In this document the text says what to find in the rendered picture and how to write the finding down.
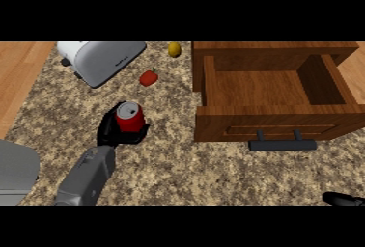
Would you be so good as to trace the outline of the silver toaster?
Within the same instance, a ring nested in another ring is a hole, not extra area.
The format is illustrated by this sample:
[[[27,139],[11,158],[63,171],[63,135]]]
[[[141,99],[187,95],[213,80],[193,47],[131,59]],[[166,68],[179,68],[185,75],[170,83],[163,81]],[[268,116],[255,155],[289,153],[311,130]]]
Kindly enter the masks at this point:
[[[144,41],[60,41],[61,64],[92,88],[128,67],[147,49]]]

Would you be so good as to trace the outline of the red bell pepper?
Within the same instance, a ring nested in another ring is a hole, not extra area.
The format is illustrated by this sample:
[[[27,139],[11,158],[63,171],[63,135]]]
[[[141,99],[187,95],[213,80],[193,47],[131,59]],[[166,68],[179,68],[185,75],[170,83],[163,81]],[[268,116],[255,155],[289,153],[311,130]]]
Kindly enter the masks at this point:
[[[151,86],[159,80],[159,74],[156,69],[148,70],[141,76],[141,84],[148,87]]]

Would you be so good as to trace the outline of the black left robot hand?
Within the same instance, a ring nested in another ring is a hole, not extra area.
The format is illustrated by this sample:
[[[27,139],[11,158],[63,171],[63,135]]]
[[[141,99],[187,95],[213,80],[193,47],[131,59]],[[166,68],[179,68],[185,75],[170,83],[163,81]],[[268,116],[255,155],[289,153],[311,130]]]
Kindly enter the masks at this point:
[[[117,147],[120,144],[136,145],[145,138],[150,124],[145,123],[142,130],[139,132],[123,132],[116,120],[116,111],[120,104],[126,102],[122,101],[104,114],[102,122],[98,131],[98,145],[110,145]]]

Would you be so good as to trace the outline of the wooden cabinet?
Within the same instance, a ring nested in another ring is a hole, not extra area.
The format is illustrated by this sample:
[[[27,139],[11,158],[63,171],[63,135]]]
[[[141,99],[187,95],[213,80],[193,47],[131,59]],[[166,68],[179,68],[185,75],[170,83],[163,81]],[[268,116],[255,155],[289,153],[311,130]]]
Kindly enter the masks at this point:
[[[194,41],[193,91],[201,91],[206,56],[228,71],[296,70],[309,55],[330,55],[339,65],[358,48],[355,41]]]

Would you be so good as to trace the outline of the red can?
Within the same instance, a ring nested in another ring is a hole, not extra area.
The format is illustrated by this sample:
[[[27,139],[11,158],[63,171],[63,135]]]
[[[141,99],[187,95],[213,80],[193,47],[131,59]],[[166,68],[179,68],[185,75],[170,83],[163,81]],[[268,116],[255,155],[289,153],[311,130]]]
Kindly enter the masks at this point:
[[[116,120],[123,132],[139,132],[145,125],[142,107],[132,101],[123,102],[116,111]]]

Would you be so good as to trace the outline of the yellow lemon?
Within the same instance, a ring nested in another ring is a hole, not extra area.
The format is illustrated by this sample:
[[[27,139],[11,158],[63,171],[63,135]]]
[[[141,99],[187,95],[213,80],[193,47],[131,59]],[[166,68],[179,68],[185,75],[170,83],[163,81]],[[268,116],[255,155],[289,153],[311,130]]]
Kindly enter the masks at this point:
[[[169,44],[169,55],[176,58],[182,54],[182,46],[178,42]]]

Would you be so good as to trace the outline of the wooden drawer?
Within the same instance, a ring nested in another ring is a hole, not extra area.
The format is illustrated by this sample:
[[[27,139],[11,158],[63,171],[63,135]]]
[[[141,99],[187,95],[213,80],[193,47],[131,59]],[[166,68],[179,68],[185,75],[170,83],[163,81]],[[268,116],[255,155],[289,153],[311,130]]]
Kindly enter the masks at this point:
[[[204,58],[203,105],[197,107],[197,142],[265,139],[332,140],[365,127],[333,57],[312,55],[296,70],[222,71]]]

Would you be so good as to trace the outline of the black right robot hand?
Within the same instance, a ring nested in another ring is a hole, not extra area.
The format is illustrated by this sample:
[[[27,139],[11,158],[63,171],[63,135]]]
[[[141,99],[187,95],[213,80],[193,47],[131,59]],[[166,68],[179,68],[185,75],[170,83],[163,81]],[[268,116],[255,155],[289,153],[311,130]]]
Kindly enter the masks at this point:
[[[323,200],[333,206],[365,206],[365,198],[352,197],[337,192],[326,192]]]

